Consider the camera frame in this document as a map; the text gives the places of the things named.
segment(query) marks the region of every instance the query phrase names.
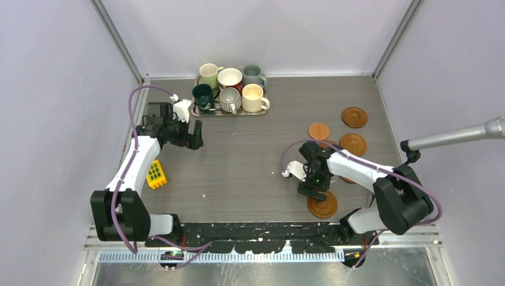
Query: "metal tray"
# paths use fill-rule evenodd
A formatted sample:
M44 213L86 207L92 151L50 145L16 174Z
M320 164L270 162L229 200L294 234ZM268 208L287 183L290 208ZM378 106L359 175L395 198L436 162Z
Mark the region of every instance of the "metal tray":
M198 75L197 78L195 78L195 86L199 85L199 80L200 80L200 75ZM264 91L263 96L265 98L267 98L266 91ZM267 113L267 111L264 109L262 109L258 112L249 112L249 111L245 111L242 107L240 107L237 110L237 114L232 114L232 113L223 111L221 109L218 98L219 97L216 97L216 99L214 99L214 108L211 108L206 111L202 111L202 110L198 109L198 107L195 105L195 106L193 106L193 109L191 110L191 114L193 114L193 116L244 116L244 115L262 115L262 114Z

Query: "mug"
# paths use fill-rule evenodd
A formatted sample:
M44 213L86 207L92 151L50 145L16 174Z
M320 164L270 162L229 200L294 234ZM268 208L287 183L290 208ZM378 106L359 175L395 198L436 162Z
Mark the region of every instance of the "mug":
M267 77L265 77L265 75L261 72L261 68L259 66L255 64L248 64L242 69L242 75L244 77L244 81L242 82L244 86L255 83L263 89L267 89Z
M193 88L193 97L195 105L200 110L209 110L214 107L214 94L217 88L211 88L210 85L202 83Z
M200 83L210 85L211 88L217 87L217 74L224 67L217 67L215 64L205 64L200 67Z
M217 81L225 88L236 88L242 92L242 72L229 67L217 75Z
M242 91L242 107L248 112L268 110L270 109L270 101L263 96L263 88L252 83L246 85Z
M240 92L235 88L224 88L219 94L219 104L222 110L237 114L237 110L242 105Z

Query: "yellow crate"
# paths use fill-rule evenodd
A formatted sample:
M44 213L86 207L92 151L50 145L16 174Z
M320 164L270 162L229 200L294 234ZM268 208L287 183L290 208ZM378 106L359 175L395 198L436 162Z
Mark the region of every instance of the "yellow crate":
M159 188L169 182L169 180L165 177L165 174L161 169L161 164L158 160L154 160L154 162L152 162L146 179L152 189Z

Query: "wooden coaster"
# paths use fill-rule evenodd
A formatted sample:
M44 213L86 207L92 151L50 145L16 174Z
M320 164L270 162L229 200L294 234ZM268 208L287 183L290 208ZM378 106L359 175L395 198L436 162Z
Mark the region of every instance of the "wooden coaster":
M326 140L330 136L330 129L324 123L312 123L308 128L308 134L317 140Z
M328 142L332 145L338 145L335 141L331 141L331 140L325 140L325 142ZM317 143L319 146L323 147L324 149L326 148L330 148L330 146L326 145L326 144L323 144L323 143Z
M342 112L342 121L351 128L362 128L368 122L368 115L361 108L348 107Z
M342 136L340 138L340 146L356 156L362 156L367 149L364 138L355 133L348 133Z
M349 180L349 179L347 179L347 178L344 178L344 177L342 177L342 176L339 176L339 177L342 179L342 181L344 181L344 182L346 182L346 183L349 183L349 184L356 184L356 182L351 181L351 180Z
M326 201L318 201L315 198L307 198L307 208L311 214L320 219L327 219L336 213L338 202L330 191L319 191L326 194Z

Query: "white panel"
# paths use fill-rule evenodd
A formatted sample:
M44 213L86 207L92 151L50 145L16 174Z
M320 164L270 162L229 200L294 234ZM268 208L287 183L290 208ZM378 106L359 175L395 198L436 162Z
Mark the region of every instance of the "white panel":
M93 6L0 4L0 284L76 285L136 82Z
M503 0L424 2L379 78L399 141L505 115L504 27ZM444 207L458 285L502 285L505 141L421 153L413 168Z
M369 74L410 0L106 2L149 75L179 77L207 62L257 63L267 74Z

